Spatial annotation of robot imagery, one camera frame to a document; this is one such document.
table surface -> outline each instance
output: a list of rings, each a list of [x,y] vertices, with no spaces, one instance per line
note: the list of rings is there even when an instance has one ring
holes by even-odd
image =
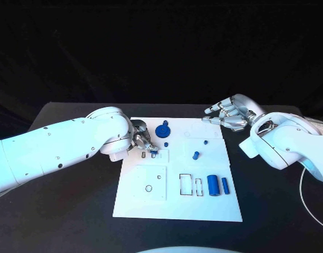
[[[44,105],[30,130],[116,106],[125,115],[200,118],[207,105]],[[268,112],[299,115],[291,106]],[[302,167],[271,168],[247,159],[237,144],[247,130],[222,128],[243,222],[113,218],[121,161],[96,154],[89,160],[28,181],[0,197],[0,252],[136,252],[168,246],[214,247],[240,252],[323,252],[323,227],[302,207],[298,182]],[[302,179],[307,206],[323,222],[323,183]]]

white cable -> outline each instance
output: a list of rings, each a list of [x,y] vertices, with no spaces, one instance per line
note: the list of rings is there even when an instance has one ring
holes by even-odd
[[[301,180],[302,180],[302,176],[304,176],[304,171],[305,171],[305,168],[302,169],[301,176],[299,176],[299,199],[301,199],[304,208],[307,209],[307,212],[309,213],[312,219],[314,219],[314,220],[321,224],[321,226],[323,226],[323,223],[321,223],[321,222],[317,220],[317,218],[312,216],[312,214],[311,214],[311,212],[309,212],[309,210],[308,210],[308,208],[307,208],[307,205],[305,205],[305,203],[304,203],[304,200],[302,200],[302,195],[301,195]]]

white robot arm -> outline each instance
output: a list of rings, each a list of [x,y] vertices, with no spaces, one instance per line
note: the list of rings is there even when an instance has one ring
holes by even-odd
[[[0,140],[0,194],[90,158],[98,150],[118,161],[132,147],[148,152],[158,149],[144,122],[129,121],[115,107]]]
[[[239,147],[252,158],[260,155],[276,169],[298,161],[317,180],[323,182],[323,135],[309,122],[294,114],[265,113],[246,96],[236,94],[210,106],[204,113],[220,109],[219,117],[201,121],[242,131],[249,124],[249,138]]]

white board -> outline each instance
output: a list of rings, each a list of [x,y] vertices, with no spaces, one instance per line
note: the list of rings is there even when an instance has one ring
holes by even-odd
[[[200,119],[131,119],[145,122],[151,142],[160,152],[155,158],[145,152],[142,158],[144,150],[134,148],[122,160],[113,217],[242,222],[219,126],[201,123]],[[167,138],[155,136],[155,127],[162,120],[167,120],[171,130]],[[197,160],[191,159],[194,151],[200,153]],[[180,195],[180,174],[191,175],[190,196]],[[217,176],[220,195],[216,197],[207,192],[206,176],[210,174]],[[220,178],[227,180],[229,194],[223,194]],[[201,180],[203,196],[196,195],[198,186],[194,179]]]

robotic hand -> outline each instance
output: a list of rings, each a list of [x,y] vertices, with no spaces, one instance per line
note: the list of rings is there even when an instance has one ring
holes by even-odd
[[[239,143],[247,157],[260,155],[279,170],[298,161],[323,182],[323,135],[309,122],[294,114],[266,114],[255,101],[240,94],[211,105],[204,113],[219,109],[219,117],[203,117],[201,121],[233,132],[250,125],[249,138]]]
[[[28,180],[90,158],[98,150],[118,161],[134,147],[158,150],[145,123],[129,120],[115,107],[0,140],[0,196]]]

